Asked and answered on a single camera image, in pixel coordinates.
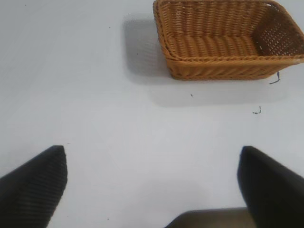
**brown object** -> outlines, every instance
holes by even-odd
[[[261,79],[304,62],[302,31],[271,0],[156,0],[153,12],[176,79]]]
[[[247,208],[187,212],[166,228],[256,228]]]

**black speck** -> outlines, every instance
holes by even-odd
[[[258,113],[253,113],[253,114],[261,114],[262,113],[262,108],[261,108],[261,106],[259,107],[260,108],[260,111],[258,112]]]
[[[279,82],[280,81],[280,71],[279,72],[277,72],[277,80],[275,81],[275,82],[272,82],[272,83],[269,83],[270,85],[272,85],[272,84],[274,84],[274,83],[277,83],[277,82]]]

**basket rim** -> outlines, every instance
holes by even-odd
[[[204,0],[204,1],[222,1],[222,2],[264,2],[267,4],[271,4],[277,8],[280,9],[282,13],[285,14],[285,16],[288,17],[288,19],[293,24],[293,29],[296,30],[296,32],[301,36],[303,42],[304,42],[304,34],[302,30],[299,28],[297,23],[293,20],[293,18],[290,16],[290,14],[286,11],[286,9],[279,4],[278,2],[275,2],[273,0]],[[279,65],[279,64],[299,64],[304,63],[304,54],[302,55],[293,55],[293,56],[226,56],[226,57],[181,57],[176,55],[171,51],[168,45],[168,38],[165,35],[162,27],[162,21],[163,21],[163,14],[162,10],[160,9],[161,4],[165,4],[168,2],[202,2],[202,0],[156,0],[153,3],[153,12],[155,16],[155,21],[158,29],[159,36],[161,36],[161,39],[163,40],[162,49],[163,52],[169,61],[178,61],[180,64],[188,65],[188,66],[199,66],[204,64],[225,64],[225,62],[229,62],[231,64],[232,62],[235,64],[247,64],[247,65],[255,65],[255,64],[265,64],[265,65]]]

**white floor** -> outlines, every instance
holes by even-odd
[[[280,2],[304,30],[304,1]],[[0,176],[65,146],[50,228],[161,228],[244,206],[244,145],[304,176],[304,65],[273,85],[173,80],[152,0],[3,0],[0,30]]]

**wicker basket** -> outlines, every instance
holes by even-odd
[[[176,79],[261,79],[304,62],[302,31],[271,0],[156,0],[153,12]]]

